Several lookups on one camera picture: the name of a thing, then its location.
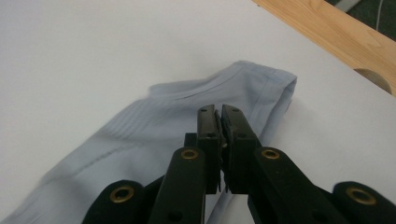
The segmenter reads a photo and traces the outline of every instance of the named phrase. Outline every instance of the white surface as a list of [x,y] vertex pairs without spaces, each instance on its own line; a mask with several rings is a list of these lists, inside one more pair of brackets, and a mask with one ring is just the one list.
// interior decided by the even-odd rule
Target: white surface
[[15,0],[0,3],[0,220],[150,85],[239,60],[299,77],[274,147],[322,188],[396,203],[395,99],[254,3]]

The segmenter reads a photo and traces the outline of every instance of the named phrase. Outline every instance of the wooden edge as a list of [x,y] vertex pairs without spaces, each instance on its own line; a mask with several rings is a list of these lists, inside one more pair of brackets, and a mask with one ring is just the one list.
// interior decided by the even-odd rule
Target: wooden edge
[[396,96],[396,42],[324,0],[253,0],[349,67],[382,76]]

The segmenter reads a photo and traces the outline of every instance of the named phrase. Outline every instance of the blue fabric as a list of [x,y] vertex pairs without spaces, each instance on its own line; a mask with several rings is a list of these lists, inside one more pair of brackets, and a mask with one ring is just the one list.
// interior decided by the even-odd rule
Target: blue fabric
[[[184,134],[196,132],[204,105],[240,108],[264,146],[286,112],[296,76],[255,63],[237,62],[214,76],[159,84],[134,102],[49,171],[2,224],[79,224],[109,184],[134,180],[147,185],[164,175]],[[219,223],[231,195],[206,197],[205,218]]]

